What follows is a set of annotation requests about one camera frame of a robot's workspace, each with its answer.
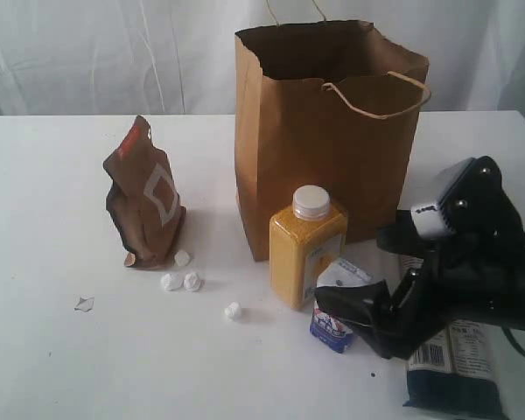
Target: white curtain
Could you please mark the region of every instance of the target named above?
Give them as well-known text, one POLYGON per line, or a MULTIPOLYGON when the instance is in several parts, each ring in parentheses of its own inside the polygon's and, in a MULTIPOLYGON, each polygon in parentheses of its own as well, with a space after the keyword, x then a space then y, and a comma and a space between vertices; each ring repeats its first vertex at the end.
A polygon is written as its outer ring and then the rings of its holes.
MULTIPOLYGON (((311 22, 311 0, 270 0, 311 22)), ((430 59, 426 109, 525 116, 525 0, 318 0, 430 59)), ((1 0, 0 114, 229 114, 234 32, 265 0, 1 0)))

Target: yellow bottle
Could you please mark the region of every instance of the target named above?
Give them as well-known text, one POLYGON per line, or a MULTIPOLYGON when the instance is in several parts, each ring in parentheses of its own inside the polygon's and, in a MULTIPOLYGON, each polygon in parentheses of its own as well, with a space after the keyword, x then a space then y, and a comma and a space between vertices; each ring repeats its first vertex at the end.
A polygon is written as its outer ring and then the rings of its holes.
POLYGON ((346 214, 315 185, 298 188, 291 206, 272 216, 270 281, 290 308, 312 299, 317 277, 340 256, 347 225, 346 214))

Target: brown paper bag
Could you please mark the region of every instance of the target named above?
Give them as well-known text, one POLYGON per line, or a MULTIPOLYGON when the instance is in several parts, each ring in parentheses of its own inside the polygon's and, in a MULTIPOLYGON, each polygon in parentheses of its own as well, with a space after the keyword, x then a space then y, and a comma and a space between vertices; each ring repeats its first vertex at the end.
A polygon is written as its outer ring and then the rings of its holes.
POLYGON ((235 174, 254 258, 268 258, 270 217, 306 184, 347 209, 350 242, 393 221, 428 60, 356 20, 238 31, 235 54, 235 174))
POLYGON ((125 265, 164 265, 186 209, 180 205, 167 155, 152 144, 150 125, 143 117, 136 117, 103 168, 113 179, 107 210, 129 251, 125 265))

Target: white label on bag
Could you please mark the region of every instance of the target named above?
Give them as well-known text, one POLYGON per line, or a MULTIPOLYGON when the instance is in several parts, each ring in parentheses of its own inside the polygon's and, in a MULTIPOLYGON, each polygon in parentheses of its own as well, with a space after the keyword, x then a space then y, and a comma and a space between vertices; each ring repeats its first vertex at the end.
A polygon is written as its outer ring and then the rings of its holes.
POLYGON ((478 322, 455 321, 449 327, 455 371, 470 378, 493 379, 488 339, 478 322))
POLYGON ((423 343, 409 359, 409 370, 433 370, 450 374, 452 360, 445 330, 423 343))
POLYGON ((302 288, 302 301, 313 297, 317 278, 330 263, 340 256, 342 234, 333 236, 311 251, 305 258, 304 287, 302 288))

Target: white table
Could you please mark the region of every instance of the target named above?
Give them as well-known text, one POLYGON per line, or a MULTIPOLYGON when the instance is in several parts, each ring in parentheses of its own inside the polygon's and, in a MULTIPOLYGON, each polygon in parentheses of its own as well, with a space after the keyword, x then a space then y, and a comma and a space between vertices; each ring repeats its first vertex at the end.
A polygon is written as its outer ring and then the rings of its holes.
MULTIPOLYGON (((123 267, 102 160, 132 116, 0 117, 0 419, 426 418, 402 407, 403 362, 363 341, 334 353, 309 334, 308 310, 273 296, 235 208, 234 118, 148 119, 188 207, 180 243, 206 279, 199 293, 163 293, 160 272, 123 267), (74 311, 79 297, 94 297, 94 309, 74 311), (222 316, 234 300, 248 308, 241 323, 222 316)), ((515 112, 422 114, 402 203, 445 166, 483 154, 525 222, 515 112)), ((372 242, 348 254, 394 275, 372 242)), ((525 360, 497 328, 491 337, 501 398, 525 418, 525 360)))

